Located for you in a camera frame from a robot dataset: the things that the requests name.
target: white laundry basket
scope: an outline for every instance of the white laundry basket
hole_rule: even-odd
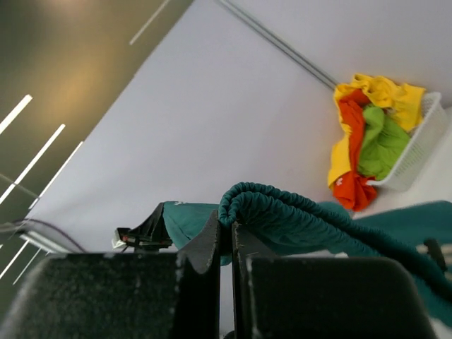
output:
[[[422,98],[422,123],[403,150],[388,176],[380,181],[369,180],[370,186],[406,191],[416,180],[433,149],[448,128],[448,115],[441,103],[441,93],[427,93]]]

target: yellow shirt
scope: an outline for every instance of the yellow shirt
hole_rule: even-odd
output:
[[[343,123],[338,101],[360,88],[371,102],[381,108],[392,108],[391,118],[405,131],[409,132],[422,122],[422,96],[425,89],[406,83],[396,85],[383,76],[372,78],[364,74],[355,74],[350,84],[341,83],[334,91],[334,103],[338,107],[339,123],[345,132],[344,137],[333,146],[331,151],[331,168],[328,173],[328,186],[351,170],[349,157],[350,127]]]

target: green fabric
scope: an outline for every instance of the green fabric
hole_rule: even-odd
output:
[[[315,203],[272,186],[240,183],[222,197],[220,205],[167,202],[163,216],[175,245],[181,248],[193,239],[215,208],[225,229],[240,214],[250,232],[280,255],[327,249],[397,260],[412,274],[430,315],[452,326],[448,301],[452,298],[445,300],[437,293],[452,295],[452,284],[430,257],[415,249],[430,237],[452,244],[451,203],[441,201],[352,220],[338,204]],[[222,258],[222,264],[229,262],[230,257]]]
[[[368,105],[362,114],[366,128],[359,154],[358,172],[365,177],[383,180],[410,142],[410,136],[380,107]]]

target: black cable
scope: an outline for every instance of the black cable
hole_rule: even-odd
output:
[[[65,231],[59,229],[57,226],[53,226],[49,222],[38,220],[38,219],[33,219],[33,218],[23,218],[23,219],[14,220],[12,223],[14,225],[17,225],[20,222],[36,222],[37,224],[41,224],[43,226],[51,228],[54,231],[57,231],[59,234],[61,234],[66,239],[68,239],[75,247],[80,249],[81,252],[86,253],[86,250],[78,242],[76,242],[69,234],[67,234]]]

